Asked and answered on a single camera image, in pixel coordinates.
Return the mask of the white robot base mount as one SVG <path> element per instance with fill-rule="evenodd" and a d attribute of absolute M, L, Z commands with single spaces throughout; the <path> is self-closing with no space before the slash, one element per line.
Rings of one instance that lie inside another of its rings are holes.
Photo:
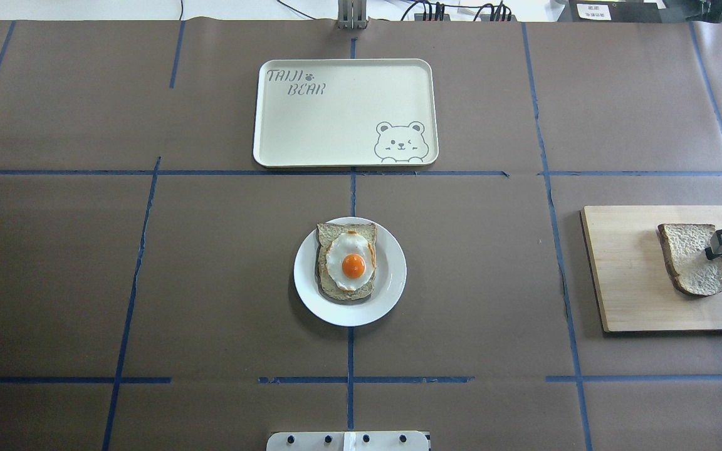
<path fill-rule="evenodd" d="M 266 450 L 430 450 L 429 433 L 417 430 L 273 433 Z"/>

